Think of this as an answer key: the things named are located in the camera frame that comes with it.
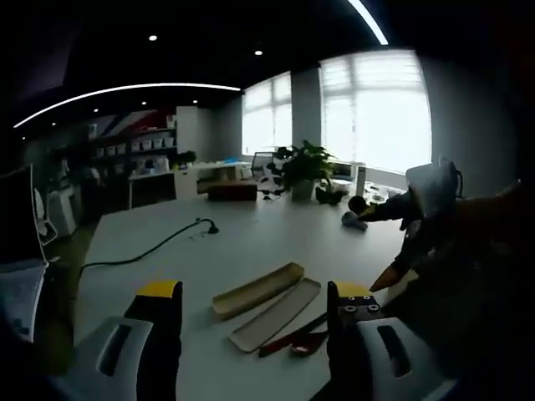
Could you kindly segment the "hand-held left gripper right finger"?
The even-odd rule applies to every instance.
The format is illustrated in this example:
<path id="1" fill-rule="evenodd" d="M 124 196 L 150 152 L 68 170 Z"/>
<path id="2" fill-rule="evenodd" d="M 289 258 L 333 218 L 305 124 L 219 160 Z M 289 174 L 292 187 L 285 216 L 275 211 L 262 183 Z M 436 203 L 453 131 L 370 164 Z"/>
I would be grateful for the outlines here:
<path id="1" fill-rule="evenodd" d="M 456 386 L 432 349 L 366 288 L 327 286 L 328 400 L 444 400 Z"/>

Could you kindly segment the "person's right hand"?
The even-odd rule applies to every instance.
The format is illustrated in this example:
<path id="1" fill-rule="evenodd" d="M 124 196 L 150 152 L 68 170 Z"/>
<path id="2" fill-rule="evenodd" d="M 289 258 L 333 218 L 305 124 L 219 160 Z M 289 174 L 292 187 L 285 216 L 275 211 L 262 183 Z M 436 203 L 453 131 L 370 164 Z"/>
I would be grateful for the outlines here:
<path id="1" fill-rule="evenodd" d="M 497 195 L 457 200 L 450 224 L 460 238 L 502 243 L 526 256 L 534 251 L 534 187 L 519 181 Z"/>

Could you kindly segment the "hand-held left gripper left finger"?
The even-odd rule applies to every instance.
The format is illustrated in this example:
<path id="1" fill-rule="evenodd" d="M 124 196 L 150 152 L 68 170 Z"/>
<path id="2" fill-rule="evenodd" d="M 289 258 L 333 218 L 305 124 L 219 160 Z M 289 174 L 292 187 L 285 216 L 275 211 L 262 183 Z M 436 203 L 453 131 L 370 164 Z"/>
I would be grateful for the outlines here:
<path id="1" fill-rule="evenodd" d="M 109 317 L 74 349 L 56 379 L 66 400 L 176 400 L 182 282 L 143 286 L 125 314 Z"/>

